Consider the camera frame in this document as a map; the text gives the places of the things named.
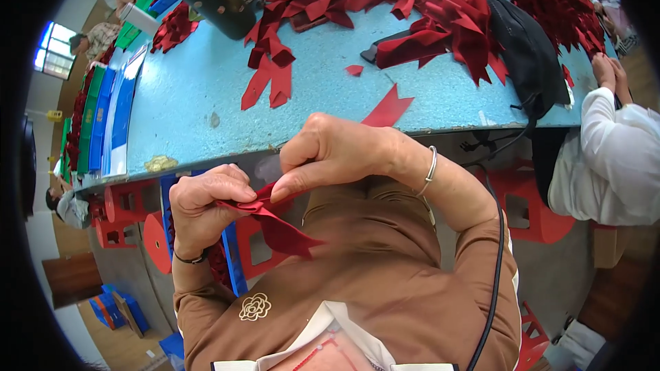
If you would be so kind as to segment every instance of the wooden door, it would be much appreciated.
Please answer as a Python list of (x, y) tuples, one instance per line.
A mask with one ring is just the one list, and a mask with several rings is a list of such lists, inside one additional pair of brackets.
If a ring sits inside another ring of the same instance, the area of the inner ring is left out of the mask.
[(102, 293), (101, 276), (96, 268), (94, 254), (84, 252), (44, 260), (45, 277), (53, 293), (54, 308), (67, 306)]

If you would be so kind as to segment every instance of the window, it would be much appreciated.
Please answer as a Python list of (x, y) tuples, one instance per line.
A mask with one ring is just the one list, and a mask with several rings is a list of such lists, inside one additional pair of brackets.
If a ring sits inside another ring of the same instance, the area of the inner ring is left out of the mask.
[(75, 34), (55, 22), (48, 23), (34, 57), (34, 69), (68, 80), (76, 60), (70, 53), (69, 39)]

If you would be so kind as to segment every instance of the white container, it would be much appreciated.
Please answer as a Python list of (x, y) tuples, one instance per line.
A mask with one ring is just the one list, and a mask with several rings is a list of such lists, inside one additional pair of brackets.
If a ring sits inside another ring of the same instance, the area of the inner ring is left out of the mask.
[(136, 7), (132, 3), (127, 3), (120, 13), (120, 20), (127, 21), (136, 28), (142, 30), (147, 35), (156, 34), (161, 22), (152, 18), (144, 10)]

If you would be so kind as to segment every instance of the gold rose emblem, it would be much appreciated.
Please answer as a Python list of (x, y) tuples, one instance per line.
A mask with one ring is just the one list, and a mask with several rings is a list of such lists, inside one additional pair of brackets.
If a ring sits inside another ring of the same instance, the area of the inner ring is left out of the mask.
[(256, 321), (266, 317), (272, 305), (264, 293), (256, 293), (243, 300), (243, 308), (238, 314), (241, 321)]

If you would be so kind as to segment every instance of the ribbon bow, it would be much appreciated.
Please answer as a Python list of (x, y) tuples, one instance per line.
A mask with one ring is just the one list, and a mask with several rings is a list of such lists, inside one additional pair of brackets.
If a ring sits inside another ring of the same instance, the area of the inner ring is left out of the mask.
[(287, 255), (299, 255), (311, 260), (309, 249), (312, 246), (323, 245), (325, 242), (310, 238), (273, 213), (284, 209), (294, 198), (292, 196), (283, 202), (271, 203), (271, 192), (274, 185), (275, 183), (266, 185), (257, 191), (257, 199), (249, 203), (219, 200), (216, 201), (216, 204), (251, 213), (252, 218), (260, 223), (263, 238), (272, 250)]

